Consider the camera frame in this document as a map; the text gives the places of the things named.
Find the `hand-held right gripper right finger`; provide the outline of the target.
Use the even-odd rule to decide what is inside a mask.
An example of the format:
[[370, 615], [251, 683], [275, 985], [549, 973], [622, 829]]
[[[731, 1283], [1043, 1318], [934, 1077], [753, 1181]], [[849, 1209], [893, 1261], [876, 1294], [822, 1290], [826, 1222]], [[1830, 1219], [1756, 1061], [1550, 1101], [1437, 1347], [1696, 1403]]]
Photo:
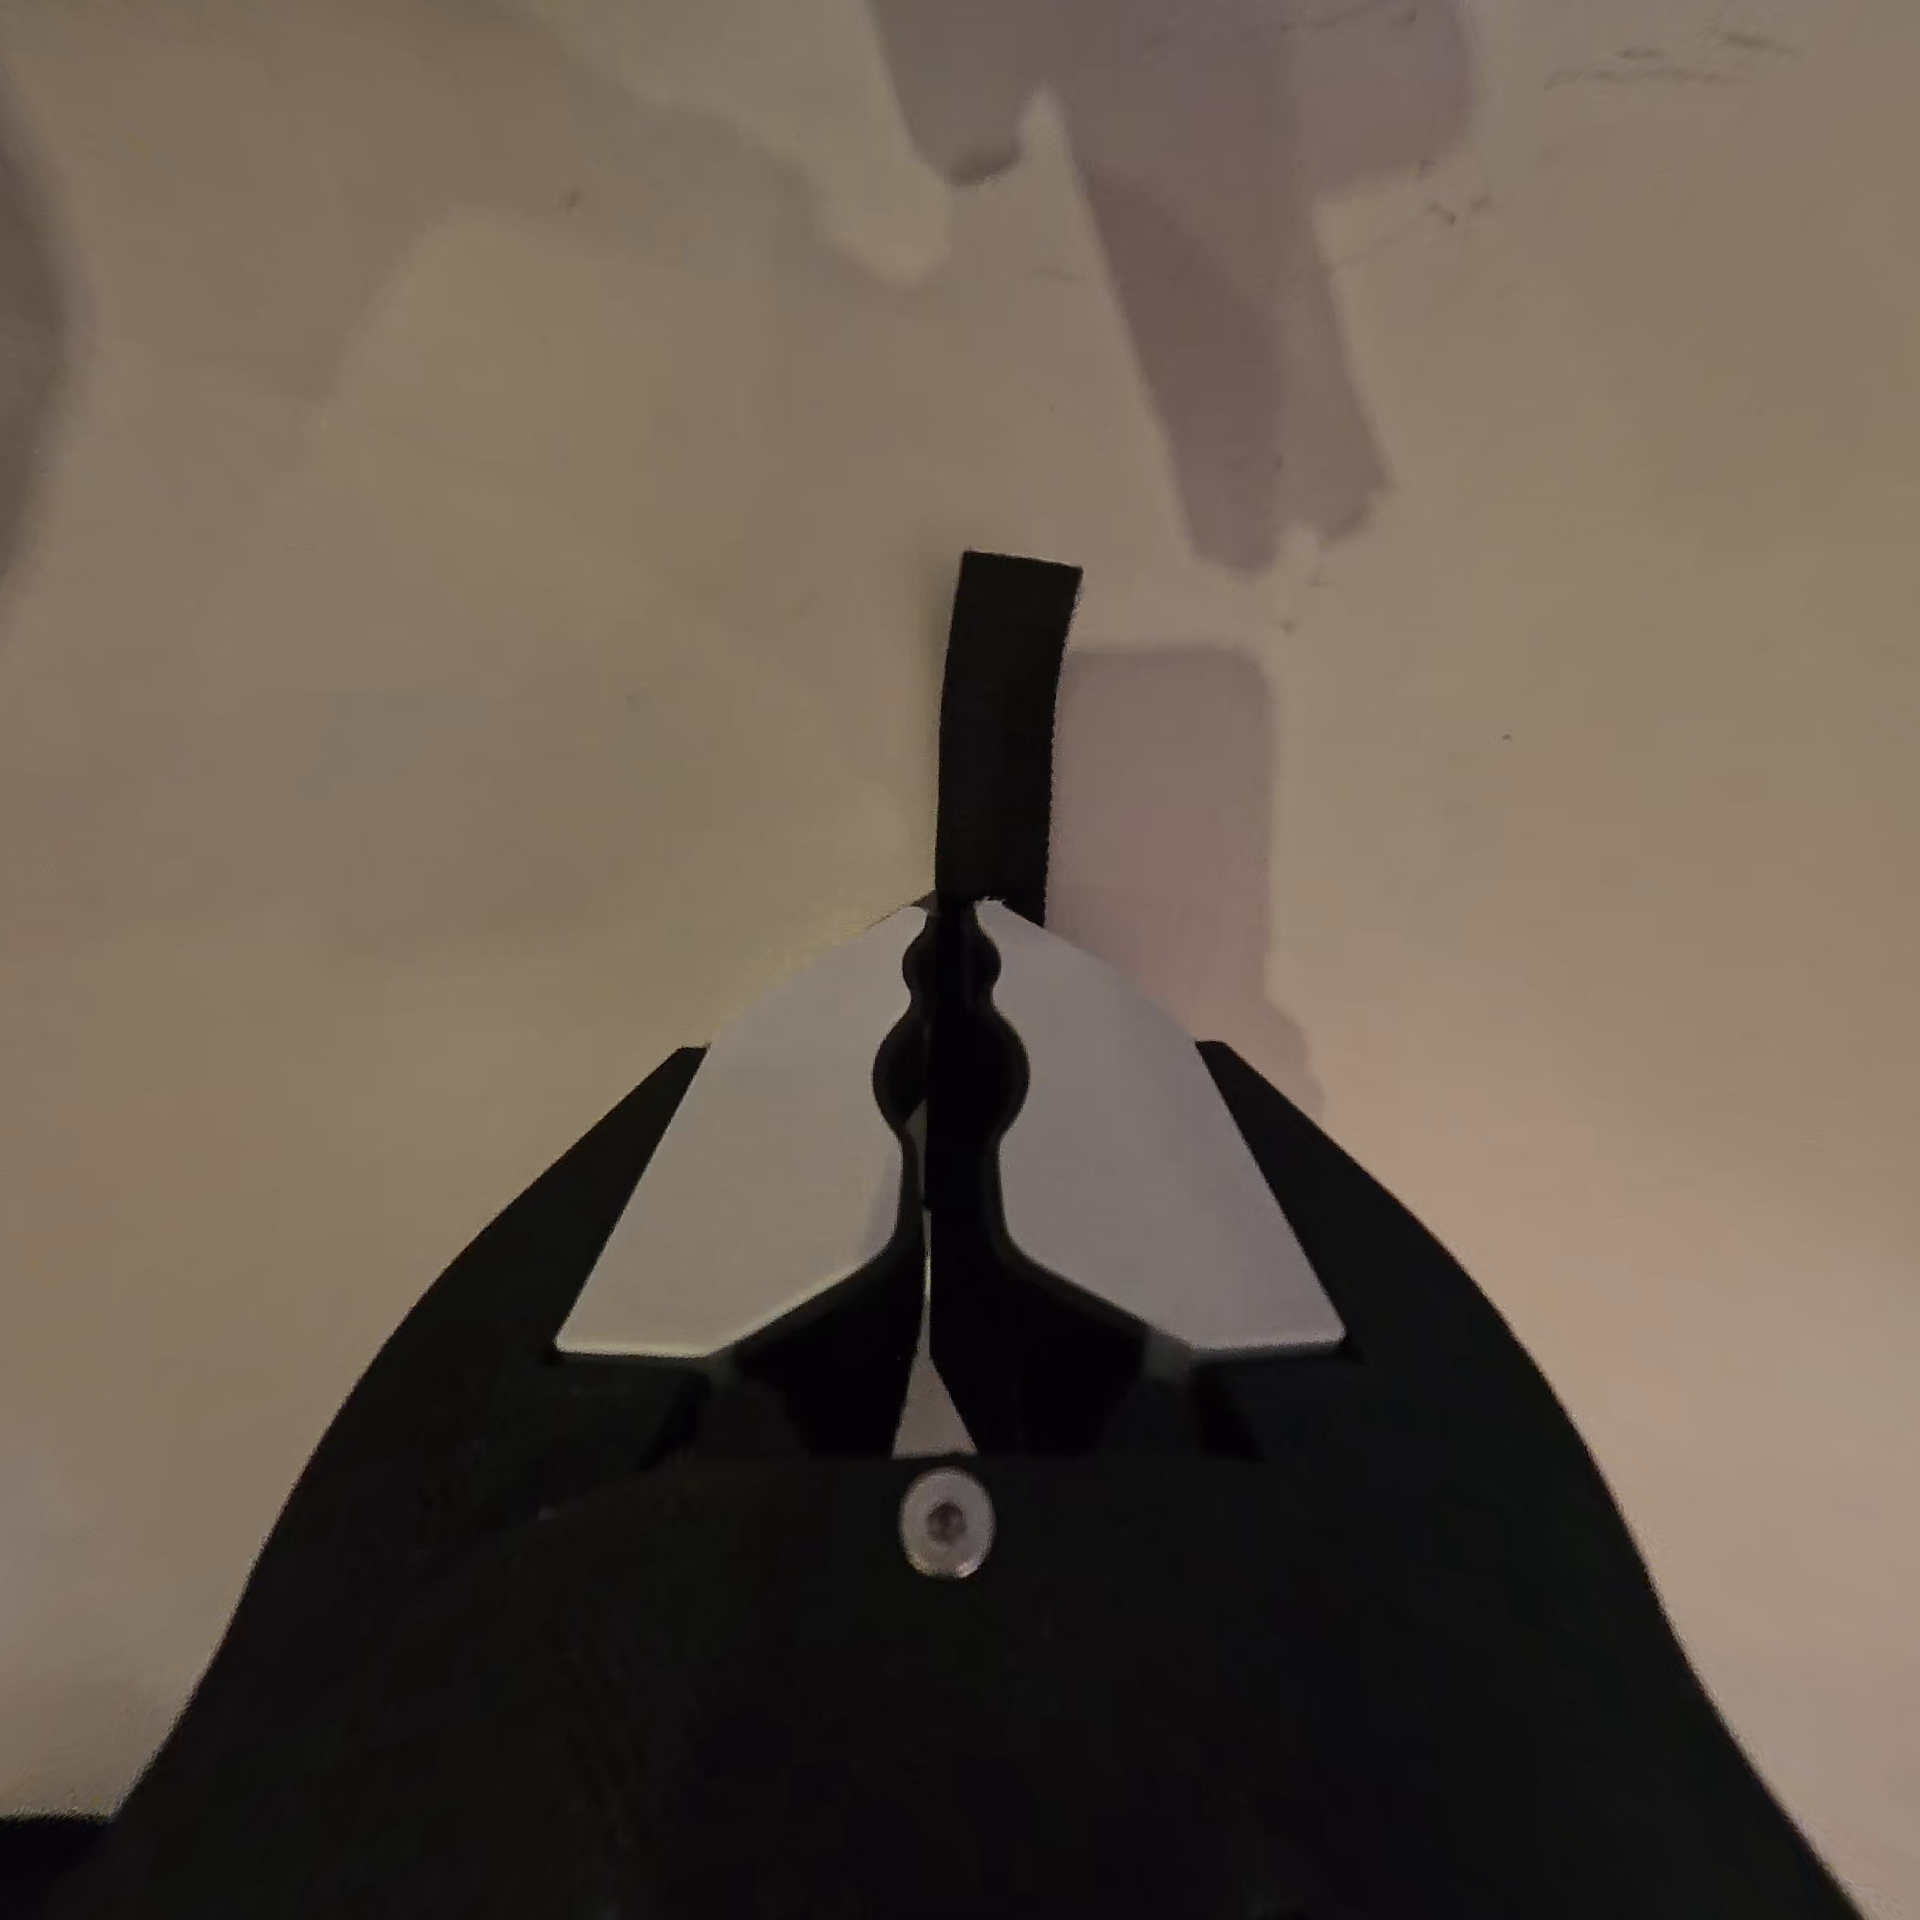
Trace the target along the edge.
[[1184, 1446], [1225, 1369], [1344, 1343], [1174, 1017], [1005, 903], [942, 903], [929, 1350], [974, 1449]]

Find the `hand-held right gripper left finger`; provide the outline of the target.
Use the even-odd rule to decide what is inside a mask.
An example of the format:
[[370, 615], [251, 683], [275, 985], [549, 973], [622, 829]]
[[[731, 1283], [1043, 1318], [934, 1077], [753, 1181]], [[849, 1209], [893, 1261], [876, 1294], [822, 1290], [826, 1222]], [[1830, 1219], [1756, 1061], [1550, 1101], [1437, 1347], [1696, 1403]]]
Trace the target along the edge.
[[819, 1455], [890, 1455], [921, 1343], [933, 916], [909, 903], [739, 1014], [693, 1068], [558, 1330], [569, 1363], [649, 1365], [770, 1401]]

